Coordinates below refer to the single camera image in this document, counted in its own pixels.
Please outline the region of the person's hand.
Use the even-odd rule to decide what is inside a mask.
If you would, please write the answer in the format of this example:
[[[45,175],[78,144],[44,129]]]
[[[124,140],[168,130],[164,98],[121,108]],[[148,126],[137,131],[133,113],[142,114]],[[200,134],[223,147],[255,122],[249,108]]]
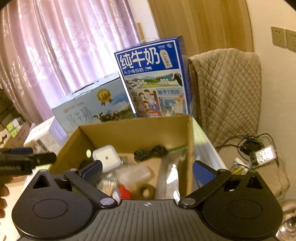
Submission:
[[[0,218],[4,218],[5,208],[7,207],[7,202],[5,200],[5,197],[7,197],[10,193],[8,187],[6,184],[10,183],[13,180],[12,176],[1,176],[1,184],[0,184],[0,192],[1,192],[1,199],[0,199]]]

